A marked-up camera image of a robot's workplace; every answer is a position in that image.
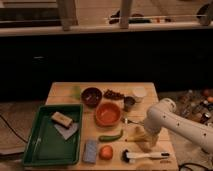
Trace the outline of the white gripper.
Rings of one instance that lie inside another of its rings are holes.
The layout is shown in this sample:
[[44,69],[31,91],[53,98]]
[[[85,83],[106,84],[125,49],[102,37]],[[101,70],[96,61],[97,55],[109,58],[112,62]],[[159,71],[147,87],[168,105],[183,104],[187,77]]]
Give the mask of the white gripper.
[[157,134],[145,134],[145,138],[142,141],[142,149],[145,152],[150,152],[153,147],[156,146],[159,136]]

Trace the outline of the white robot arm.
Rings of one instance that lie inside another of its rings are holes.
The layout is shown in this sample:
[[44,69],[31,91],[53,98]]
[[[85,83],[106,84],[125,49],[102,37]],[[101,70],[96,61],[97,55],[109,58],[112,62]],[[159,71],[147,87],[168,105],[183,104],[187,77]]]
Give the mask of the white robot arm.
[[148,108],[144,129],[151,135],[157,135],[165,127],[213,154],[213,128],[180,117],[175,111],[176,104],[173,100],[160,100]]

